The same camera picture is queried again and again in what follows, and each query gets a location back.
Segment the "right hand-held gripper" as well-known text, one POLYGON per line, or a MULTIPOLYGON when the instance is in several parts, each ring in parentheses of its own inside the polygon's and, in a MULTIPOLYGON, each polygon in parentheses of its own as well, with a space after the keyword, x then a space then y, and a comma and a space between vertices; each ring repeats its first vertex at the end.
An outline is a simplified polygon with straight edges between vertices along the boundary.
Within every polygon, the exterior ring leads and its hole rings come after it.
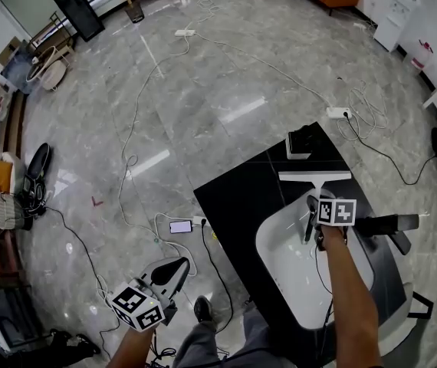
POLYGON ((323 251, 322 240, 324 235, 321 226, 342 228, 343 240, 347 243, 348 228, 355 225, 357 201, 355 199, 336 199, 337 197, 329 190, 322 188, 320 199, 314 195, 307 197, 309 217, 304 234, 304 244, 307 244, 314 236, 317 248, 323 251))

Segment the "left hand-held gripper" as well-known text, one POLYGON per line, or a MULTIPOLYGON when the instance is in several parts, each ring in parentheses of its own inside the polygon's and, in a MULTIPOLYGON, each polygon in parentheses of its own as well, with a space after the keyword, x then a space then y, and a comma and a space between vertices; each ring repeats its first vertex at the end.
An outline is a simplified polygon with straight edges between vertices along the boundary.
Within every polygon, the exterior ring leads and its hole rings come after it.
POLYGON ((158 324, 168 325, 177 312, 171 300, 189 274, 185 257, 164 258, 149 264, 130 283, 123 282, 110 293, 110 307, 132 329, 142 333, 158 324))

